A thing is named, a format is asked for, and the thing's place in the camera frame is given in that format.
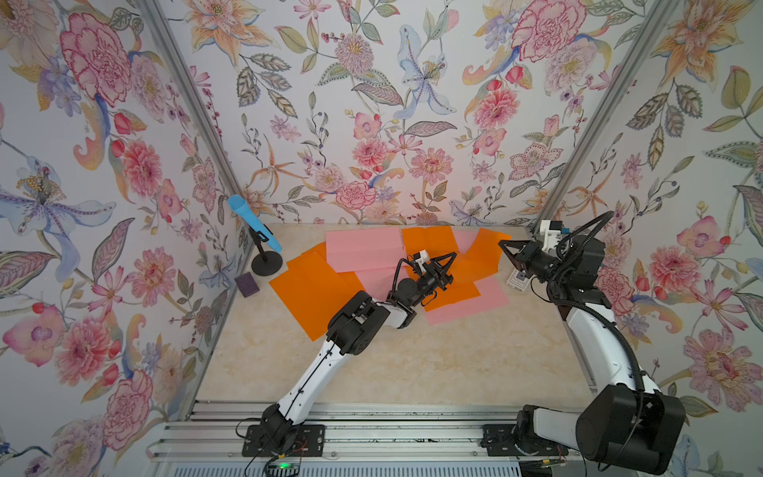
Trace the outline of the large pink paper sheet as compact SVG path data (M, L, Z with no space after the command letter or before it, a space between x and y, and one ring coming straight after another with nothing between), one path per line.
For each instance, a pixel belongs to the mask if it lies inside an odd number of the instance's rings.
M495 275L473 282L481 293L478 298L457 303L452 308L443 309L439 313L428 315L424 310L427 322L430 325L438 325L507 305L509 300Z

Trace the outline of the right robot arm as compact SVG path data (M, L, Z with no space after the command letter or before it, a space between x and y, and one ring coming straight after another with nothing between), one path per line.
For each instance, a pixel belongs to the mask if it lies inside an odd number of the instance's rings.
M546 298L578 345L596 395L581 413L525 405L511 429L485 427L483 446L513 447L524 455L575 450L601 469L665 473L686 410L642 369L617 326L613 301L596 285L603 276L603 242L566 238L554 254L538 240L502 240L499 246L516 270L546 285Z

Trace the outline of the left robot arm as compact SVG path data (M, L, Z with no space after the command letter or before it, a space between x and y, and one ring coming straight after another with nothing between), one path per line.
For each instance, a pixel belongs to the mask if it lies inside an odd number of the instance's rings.
M453 284L449 270L456 257L456 252L449 252L432 258L421 250L399 261L386 299L377 300L365 291L356 293L329 321L318 355L295 386L241 436L242 455L278 457L306 446L310 439L302 427L331 380L371 345L380 330L409 326L416 317L415 307L446 291Z

